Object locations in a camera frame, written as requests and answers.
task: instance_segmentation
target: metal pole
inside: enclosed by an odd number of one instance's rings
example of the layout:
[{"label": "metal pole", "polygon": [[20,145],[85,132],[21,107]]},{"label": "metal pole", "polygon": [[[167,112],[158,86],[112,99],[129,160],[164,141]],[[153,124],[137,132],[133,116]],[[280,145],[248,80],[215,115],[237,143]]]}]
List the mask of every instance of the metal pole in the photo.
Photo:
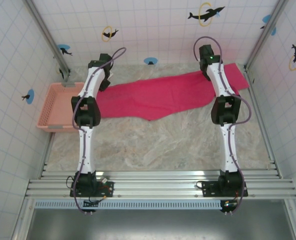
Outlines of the metal pole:
[{"label": "metal pole", "polygon": [[273,31],[273,29],[276,26],[277,20],[279,19],[280,15],[282,14],[282,12],[284,11],[287,3],[289,2],[289,0],[279,0],[275,9],[273,10],[271,17],[268,21],[268,23],[266,24],[266,26],[264,27],[264,30],[260,36],[260,38],[258,39],[255,47],[253,48],[250,57],[245,65],[246,70],[248,70],[254,63],[254,61],[256,60],[260,50],[263,48],[265,42],[267,41],[268,37],[270,36],[271,32]]},{"label": "metal pole", "polygon": [[59,67],[64,75],[64,81],[66,82],[68,80],[69,75],[69,68],[67,63],[65,62],[63,55],[60,53],[60,51],[57,48],[57,45],[51,36],[46,24],[44,23],[42,16],[38,12],[36,5],[34,4],[33,0],[22,0],[24,5],[27,7],[27,9],[30,12],[30,15],[34,19],[35,23],[39,27],[39,30],[41,34],[44,36],[48,46],[50,47],[54,57],[56,58]]}]

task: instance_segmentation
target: basket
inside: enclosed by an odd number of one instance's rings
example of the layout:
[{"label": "basket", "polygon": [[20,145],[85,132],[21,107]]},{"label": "basket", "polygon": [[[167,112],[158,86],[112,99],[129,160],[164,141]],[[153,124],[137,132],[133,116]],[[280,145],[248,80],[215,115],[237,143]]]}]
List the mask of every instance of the basket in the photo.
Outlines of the basket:
[{"label": "basket", "polygon": [[76,132],[73,128],[72,97],[78,96],[83,82],[52,83],[37,123],[37,128],[45,132]]}]

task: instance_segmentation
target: tiled wall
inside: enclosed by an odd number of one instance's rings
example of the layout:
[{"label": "tiled wall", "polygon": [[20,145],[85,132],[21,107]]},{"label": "tiled wall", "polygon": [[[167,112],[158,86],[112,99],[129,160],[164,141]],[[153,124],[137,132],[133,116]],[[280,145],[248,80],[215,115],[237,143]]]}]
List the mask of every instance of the tiled wall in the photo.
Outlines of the tiled wall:
[{"label": "tiled wall", "polygon": [[49,84],[61,79],[55,66],[22,0],[0,0],[0,239],[11,237],[28,179],[38,176],[48,135],[35,126]]},{"label": "tiled wall", "polygon": [[289,1],[276,29],[251,73],[278,166],[296,185],[296,0]]},{"label": "tiled wall", "polygon": [[[206,14],[204,0],[34,0],[57,44],[70,46],[64,54],[69,66],[85,66],[100,53],[127,47],[120,64],[195,61],[193,44],[209,35],[223,48],[225,62],[245,64],[277,0],[209,0],[212,9],[225,7],[220,16],[204,22],[190,18]],[[111,26],[118,32],[109,39]]]}]

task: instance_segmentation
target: white tile wall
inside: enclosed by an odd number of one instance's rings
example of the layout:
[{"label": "white tile wall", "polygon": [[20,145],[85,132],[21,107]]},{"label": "white tile wall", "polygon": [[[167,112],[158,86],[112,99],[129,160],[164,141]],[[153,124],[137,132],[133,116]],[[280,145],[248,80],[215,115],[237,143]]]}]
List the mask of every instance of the white tile wall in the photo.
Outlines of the white tile wall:
[{"label": "white tile wall", "polygon": [[[120,58],[120,64],[144,64],[147,57],[155,57],[159,63],[193,62],[194,40],[205,35],[226,43],[223,44],[226,63],[245,64],[263,31],[260,29],[265,25],[262,19],[271,14],[277,0],[210,1],[213,9],[225,8],[219,13],[220,17],[214,16],[206,27],[200,26],[197,19],[187,19],[190,12],[199,14],[205,2],[201,0],[34,2],[55,42],[70,46],[73,56],[65,54],[63,57],[70,67],[76,67],[87,65],[89,59],[98,58],[99,53],[112,54],[122,46],[127,47],[130,54]],[[107,26],[119,32],[109,42],[103,42],[102,32]]]},{"label": "white tile wall", "polygon": [[[36,128],[36,107],[49,84],[61,80],[55,65],[23,2],[0,0],[0,239],[11,237],[28,179],[41,165],[48,135]],[[28,105],[21,96],[31,88]]]},{"label": "white tile wall", "polygon": [[289,2],[276,27],[251,73],[278,166],[283,177],[293,178],[296,185],[296,70],[289,69],[291,47],[296,46],[296,0]]}]

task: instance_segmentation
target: yellow ring sticker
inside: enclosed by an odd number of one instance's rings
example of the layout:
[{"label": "yellow ring sticker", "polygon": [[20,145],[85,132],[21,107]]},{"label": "yellow ring sticker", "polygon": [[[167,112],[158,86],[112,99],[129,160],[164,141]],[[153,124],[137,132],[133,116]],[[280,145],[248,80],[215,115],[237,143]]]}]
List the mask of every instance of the yellow ring sticker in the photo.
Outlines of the yellow ring sticker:
[{"label": "yellow ring sticker", "polygon": [[57,70],[57,69],[59,69],[58,62],[56,63],[56,73],[57,73],[57,74],[60,74],[60,71]]},{"label": "yellow ring sticker", "polygon": [[200,7],[199,7],[198,20],[199,20],[199,25],[202,26],[202,27],[207,27],[207,26],[209,26],[209,24],[211,24],[211,23],[212,23],[212,20],[213,20],[213,17],[211,17],[211,18],[210,18],[210,22],[209,22],[208,24],[206,24],[206,25],[203,25],[202,22],[200,21],[200,20],[201,20],[201,19],[200,19],[200,12],[201,12],[203,6],[205,6],[205,5],[208,5],[209,7],[212,6],[209,2],[204,2],[204,3],[201,4]]},{"label": "yellow ring sticker", "polygon": [[[104,32],[106,31],[106,29],[110,29],[110,35],[109,35],[109,38],[107,40],[104,39]],[[102,31],[102,34],[101,34],[101,39],[106,43],[106,42],[109,42],[109,40],[112,38],[112,34],[113,34],[113,28],[111,26],[106,26],[103,31]]]},{"label": "yellow ring sticker", "polygon": [[292,61],[293,59],[295,58],[295,56],[292,56],[289,60],[289,70],[290,71],[295,71],[296,70],[296,67],[295,68],[292,68]]}]

